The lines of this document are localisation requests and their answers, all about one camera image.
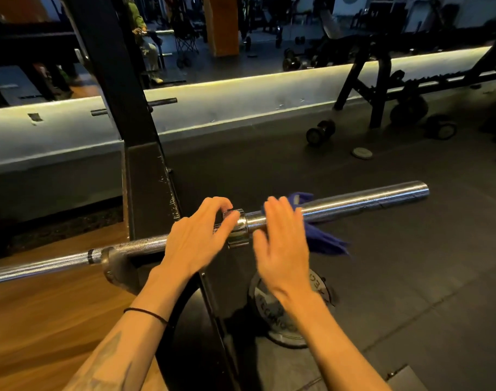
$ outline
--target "blue towel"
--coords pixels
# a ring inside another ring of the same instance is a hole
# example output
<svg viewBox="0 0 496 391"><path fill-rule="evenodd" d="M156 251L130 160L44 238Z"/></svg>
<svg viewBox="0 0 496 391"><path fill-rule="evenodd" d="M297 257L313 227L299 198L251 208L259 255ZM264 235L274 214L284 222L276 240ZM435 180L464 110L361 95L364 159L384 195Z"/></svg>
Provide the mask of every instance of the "blue towel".
<svg viewBox="0 0 496 391"><path fill-rule="evenodd" d="M291 207L294 210L297 207L300 207L302 204L311 201L312 199L313 194L305 192L295 192L288 196L288 201L290 202ZM308 243L310 252L317 252L319 254L326 255L348 254L348 250L346 249L348 243L339 240L326 232L323 232L322 230L307 222L304 223L304 229L306 231L306 241Z"/></svg>

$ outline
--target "right hand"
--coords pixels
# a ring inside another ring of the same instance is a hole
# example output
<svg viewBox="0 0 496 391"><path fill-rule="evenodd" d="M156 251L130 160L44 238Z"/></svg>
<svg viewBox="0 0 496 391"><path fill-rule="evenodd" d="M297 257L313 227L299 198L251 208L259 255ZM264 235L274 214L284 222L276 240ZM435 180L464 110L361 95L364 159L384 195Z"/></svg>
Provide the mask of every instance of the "right hand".
<svg viewBox="0 0 496 391"><path fill-rule="evenodd" d="M302 211L293 211L286 197L269 197L264 211L268 236L262 230L253 234L257 270L286 309L294 296L311 292L310 250Z"/></svg>

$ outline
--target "dumbbell rack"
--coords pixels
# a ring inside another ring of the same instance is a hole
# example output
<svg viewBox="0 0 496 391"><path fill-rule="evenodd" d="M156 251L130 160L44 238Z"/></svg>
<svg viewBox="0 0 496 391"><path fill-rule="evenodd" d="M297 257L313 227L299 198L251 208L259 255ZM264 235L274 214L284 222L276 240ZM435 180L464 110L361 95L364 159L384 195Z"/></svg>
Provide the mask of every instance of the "dumbbell rack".
<svg viewBox="0 0 496 391"><path fill-rule="evenodd" d="M456 37L456 33L447 36L443 35L442 37L442 42L448 43ZM389 52L406 47L409 43L408 39L414 41L414 43L426 44L430 38L435 38L433 33L408 35L403 41L396 41L387 35L368 37L360 45L355 62L335 102L334 109L337 111L342 110L349 93L352 89L355 89L373 107L369 128L374 129L379 128L382 124L383 109L385 102L388 100L415 98L426 93L496 80L496 38L492 47L470 70L408 81L402 80L404 72L401 70L391 74L391 56ZM378 75L376 86L369 87L359 80L358 76L371 56L374 56L378 61Z"/></svg>

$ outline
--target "black gym floor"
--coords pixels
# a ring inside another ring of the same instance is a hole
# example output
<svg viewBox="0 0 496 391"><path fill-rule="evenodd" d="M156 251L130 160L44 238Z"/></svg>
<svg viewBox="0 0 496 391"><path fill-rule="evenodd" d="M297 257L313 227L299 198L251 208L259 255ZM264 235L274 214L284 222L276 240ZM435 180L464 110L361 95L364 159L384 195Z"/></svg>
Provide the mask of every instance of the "black gym floor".
<svg viewBox="0 0 496 391"><path fill-rule="evenodd" d="M445 110L458 124L449 141L424 138L419 127L369 131L370 106L359 102L166 143L182 211L191 214L206 196L253 211L269 195L427 183L426 201L322 225L350 242L351 255L313 254L311 268L336 290L337 321L381 375L409 364L429 391L496 390L496 142L479 131L496 112L496 90L471 93L427 96L430 113ZM335 135L308 147L305 131L328 117ZM357 146L373 159L352 157ZM279 347L250 328L243 308L254 272L251 248L226 250L207 269L214 309L233 336L228 351L242 363L245 389L298 390L318 370L307 350Z"/></svg>

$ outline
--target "forearm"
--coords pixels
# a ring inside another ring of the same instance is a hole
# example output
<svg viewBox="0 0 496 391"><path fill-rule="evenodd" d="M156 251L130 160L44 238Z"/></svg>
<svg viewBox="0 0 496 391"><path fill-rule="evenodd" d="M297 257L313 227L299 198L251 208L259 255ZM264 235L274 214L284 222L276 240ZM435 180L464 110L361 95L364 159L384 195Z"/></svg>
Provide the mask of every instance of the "forearm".
<svg viewBox="0 0 496 391"><path fill-rule="evenodd" d="M391 391L344 334L322 297L311 292L284 301L331 391Z"/></svg>
<svg viewBox="0 0 496 391"><path fill-rule="evenodd" d="M130 307L168 319L187 279L157 269ZM127 311L75 374L65 391L137 391L145 380L164 332L159 319Z"/></svg>

